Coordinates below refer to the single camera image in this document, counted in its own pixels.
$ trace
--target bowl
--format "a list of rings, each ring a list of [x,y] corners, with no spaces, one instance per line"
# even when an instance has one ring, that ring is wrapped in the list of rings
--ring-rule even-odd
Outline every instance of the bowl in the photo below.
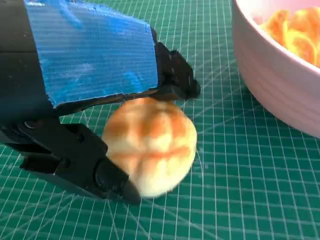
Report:
[[[316,7],[319,0],[232,0],[232,38],[240,75],[275,117],[320,137],[320,69],[282,47],[259,24],[276,11]]]

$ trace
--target table surface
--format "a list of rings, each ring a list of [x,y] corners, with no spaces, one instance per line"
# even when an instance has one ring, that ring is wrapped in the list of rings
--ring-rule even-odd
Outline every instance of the table surface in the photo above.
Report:
[[[20,171],[0,147],[1,240],[319,239],[320,140],[267,112],[235,62],[229,0],[106,0],[144,19],[179,49],[202,85],[177,102],[198,132],[198,154],[173,192],[139,207],[61,191]],[[101,134],[118,105],[66,116]]]

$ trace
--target bun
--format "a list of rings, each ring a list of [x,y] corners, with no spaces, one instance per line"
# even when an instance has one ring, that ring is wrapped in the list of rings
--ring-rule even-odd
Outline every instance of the bun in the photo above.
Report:
[[[159,197],[188,174],[196,156],[193,122],[171,102],[137,98],[106,122],[107,157],[129,175],[141,197]]]

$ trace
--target black plastic part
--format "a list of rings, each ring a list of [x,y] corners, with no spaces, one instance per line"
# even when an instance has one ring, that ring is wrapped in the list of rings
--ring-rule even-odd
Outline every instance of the black plastic part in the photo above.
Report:
[[[178,51],[169,51],[162,42],[157,42],[156,36],[155,56],[161,87],[150,97],[160,101],[197,98],[201,87],[194,79],[193,69]]]
[[[23,0],[0,1],[0,125],[50,116]]]
[[[85,125],[47,119],[19,124],[18,129],[33,141],[18,144],[22,169],[70,193],[140,203],[129,176],[106,157],[108,147]]]

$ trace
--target toy bun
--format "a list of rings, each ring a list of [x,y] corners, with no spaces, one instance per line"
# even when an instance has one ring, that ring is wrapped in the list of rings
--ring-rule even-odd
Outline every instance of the toy bun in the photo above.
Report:
[[[174,189],[188,174],[197,148],[197,131],[171,102],[137,98],[108,119],[102,140],[108,158],[129,175],[144,198]]]

